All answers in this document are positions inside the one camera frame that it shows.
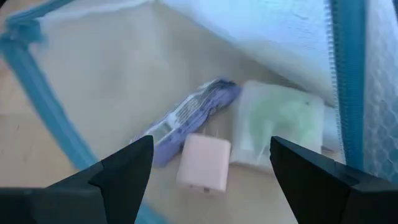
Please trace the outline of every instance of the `pink block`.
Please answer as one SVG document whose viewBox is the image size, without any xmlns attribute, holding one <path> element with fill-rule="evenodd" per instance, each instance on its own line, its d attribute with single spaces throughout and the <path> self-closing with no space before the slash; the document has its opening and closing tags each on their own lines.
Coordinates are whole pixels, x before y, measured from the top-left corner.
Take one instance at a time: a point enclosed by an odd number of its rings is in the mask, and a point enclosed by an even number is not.
<svg viewBox="0 0 398 224">
<path fill-rule="evenodd" d="M 182 151 L 177 183 L 207 194 L 226 191 L 231 143 L 201 134 L 189 134 Z"/>
</svg>

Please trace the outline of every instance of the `blue fabric trim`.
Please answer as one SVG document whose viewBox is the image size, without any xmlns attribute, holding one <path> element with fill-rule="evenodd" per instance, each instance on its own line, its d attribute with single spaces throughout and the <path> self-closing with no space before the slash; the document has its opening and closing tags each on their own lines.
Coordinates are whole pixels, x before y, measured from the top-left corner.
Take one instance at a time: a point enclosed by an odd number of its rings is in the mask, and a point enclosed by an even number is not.
<svg viewBox="0 0 398 224">
<path fill-rule="evenodd" d="M 366 1 L 331 0 L 330 5 L 345 158 L 363 170 Z"/>
<path fill-rule="evenodd" d="M 0 50 L 58 145 L 73 164 L 83 170 L 98 159 L 67 118 L 28 49 L 31 42 L 41 41 L 43 38 L 40 24 L 35 19 L 72 1 L 74 0 L 50 1 L 9 17 L 6 20 L 8 31 L 0 38 Z M 136 223 L 166 224 L 167 222 L 142 202 Z"/>
<path fill-rule="evenodd" d="M 46 15 L 48 12 L 54 11 L 74 0 L 52 0 L 46 3 L 43 3 L 39 6 L 33 7 L 27 11 L 22 11 L 15 15 L 12 15 L 6 19 L 7 27 L 12 26 L 14 24 L 20 24 L 24 21 L 29 21 L 32 19 L 36 19 L 38 17 L 42 17 Z"/>
<path fill-rule="evenodd" d="M 44 124 L 73 164 L 83 170 L 97 162 L 97 158 L 69 122 L 27 46 L 4 35 L 0 48 Z"/>
</svg>

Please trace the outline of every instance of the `purple snack wrapper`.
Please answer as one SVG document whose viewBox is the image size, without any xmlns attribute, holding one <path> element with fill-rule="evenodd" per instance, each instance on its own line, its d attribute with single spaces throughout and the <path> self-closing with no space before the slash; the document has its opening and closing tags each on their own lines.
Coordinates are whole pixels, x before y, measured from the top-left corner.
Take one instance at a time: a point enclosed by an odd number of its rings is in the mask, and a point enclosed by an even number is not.
<svg viewBox="0 0 398 224">
<path fill-rule="evenodd" d="M 188 134 L 195 132 L 209 116 L 231 104 L 240 92 L 241 88 L 234 82 L 217 78 L 199 87 L 174 110 L 130 142 L 144 135 L 153 135 L 153 165 L 163 167 L 178 153 Z"/>
</svg>

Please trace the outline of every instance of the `wooden floor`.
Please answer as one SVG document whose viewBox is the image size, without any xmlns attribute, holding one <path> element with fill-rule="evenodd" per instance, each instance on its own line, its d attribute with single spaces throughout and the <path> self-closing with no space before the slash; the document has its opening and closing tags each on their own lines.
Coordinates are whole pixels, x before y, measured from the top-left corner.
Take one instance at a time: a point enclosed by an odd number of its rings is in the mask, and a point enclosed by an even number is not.
<svg viewBox="0 0 398 224">
<path fill-rule="evenodd" d="M 8 0 L 0 8 L 1 24 L 38 2 Z M 75 172 L 0 59 L 0 186 L 45 187 Z"/>
</svg>

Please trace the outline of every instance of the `plastic bag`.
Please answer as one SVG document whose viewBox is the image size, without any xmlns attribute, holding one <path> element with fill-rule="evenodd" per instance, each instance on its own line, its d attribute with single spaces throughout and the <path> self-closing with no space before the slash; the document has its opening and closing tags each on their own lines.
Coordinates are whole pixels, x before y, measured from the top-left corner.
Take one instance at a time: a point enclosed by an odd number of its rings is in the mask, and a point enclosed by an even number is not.
<svg viewBox="0 0 398 224">
<path fill-rule="evenodd" d="M 283 86 L 246 82 L 234 108 L 230 162 L 272 172 L 272 136 L 321 153 L 323 116 L 323 100 L 318 96 Z"/>
</svg>

